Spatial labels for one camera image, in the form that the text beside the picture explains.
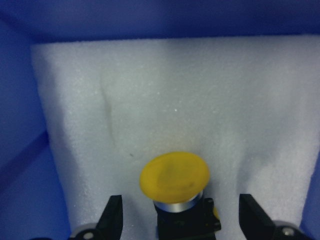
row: black plastic mount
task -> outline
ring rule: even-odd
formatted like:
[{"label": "black plastic mount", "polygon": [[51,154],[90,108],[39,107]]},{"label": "black plastic mount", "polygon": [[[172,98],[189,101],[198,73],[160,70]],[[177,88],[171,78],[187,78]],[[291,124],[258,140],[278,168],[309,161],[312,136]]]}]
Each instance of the black plastic mount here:
[{"label": "black plastic mount", "polygon": [[239,224],[247,240],[312,240],[291,223],[272,221],[250,194],[239,196]]},{"label": "black plastic mount", "polygon": [[83,230],[68,240],[119,240],[122,229],[122,197],[111,196],[96,227]]},{"label": "black plastic mount", "polygon": [[215,240],[221,230],[212,198],[201,198],[192,208],[171,213],[155,206],[159,240]]}]

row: silver washer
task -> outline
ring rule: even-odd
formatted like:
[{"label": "silver washer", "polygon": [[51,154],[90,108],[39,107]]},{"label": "silver washer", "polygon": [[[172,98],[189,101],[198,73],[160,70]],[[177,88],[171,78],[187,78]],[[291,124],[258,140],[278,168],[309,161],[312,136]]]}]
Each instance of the silver washer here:
[{"label": "silver washer", "polygon": [[169,213],[180,213],[196,205],[197,202],[202,198],[202,195],[203,195],[203,191],[201,191],[199,194],[195,195],[188,201],[179,202],[179,203],[163,203],[159,201],[153,201],[153,203],[157,208],[163,211],[166,211]]}]

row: metal bolt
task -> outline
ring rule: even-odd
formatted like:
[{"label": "metal bolt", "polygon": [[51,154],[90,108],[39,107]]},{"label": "metal bolt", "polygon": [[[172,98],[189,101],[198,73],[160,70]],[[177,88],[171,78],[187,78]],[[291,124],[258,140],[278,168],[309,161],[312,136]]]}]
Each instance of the metal bolt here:
[{"label": "metal bolt", "polygon": [[85,235],[83,235],[84,240],[90,240],[94,238],[94,234],[92,232],[87,232]]},{"label": "metal bolt", "polygon": [[294,236],[295,235],[295,230],[293,230],[291,227],[284,227],[282,229],[282,233],[286,236]]}]

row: yellow button cap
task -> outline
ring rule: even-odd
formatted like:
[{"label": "yellow button cap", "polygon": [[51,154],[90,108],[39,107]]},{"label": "yellow button cap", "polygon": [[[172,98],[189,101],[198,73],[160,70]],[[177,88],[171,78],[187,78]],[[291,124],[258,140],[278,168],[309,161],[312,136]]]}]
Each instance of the yellow button cap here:
[{"label": "yellow button cap", "polygon": [[209,178],[208,165],[202,158],[189,152],[170,152],[145,165],[140,188],[154,201],[183,203],[200,193]]}]

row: blue bin wall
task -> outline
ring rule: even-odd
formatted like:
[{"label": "blue bin wall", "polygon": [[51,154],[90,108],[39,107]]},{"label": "blue bin wall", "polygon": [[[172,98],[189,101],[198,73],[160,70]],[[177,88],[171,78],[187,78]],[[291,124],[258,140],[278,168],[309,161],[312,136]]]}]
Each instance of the blue bin wall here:
[{"label": "blue bin wall", "polygon": [[66,239],[66,204],[31,65],[32,40],[0,21],[0,239]]},{"label": "blue bin wall", "polygon": [[[0,1],[0,236],[62,240],[70,233],[31,66],[31,44],[289,34],[320,34],[320,1]],[[301,227],[320,240],[317,186],[319,159]]]}]

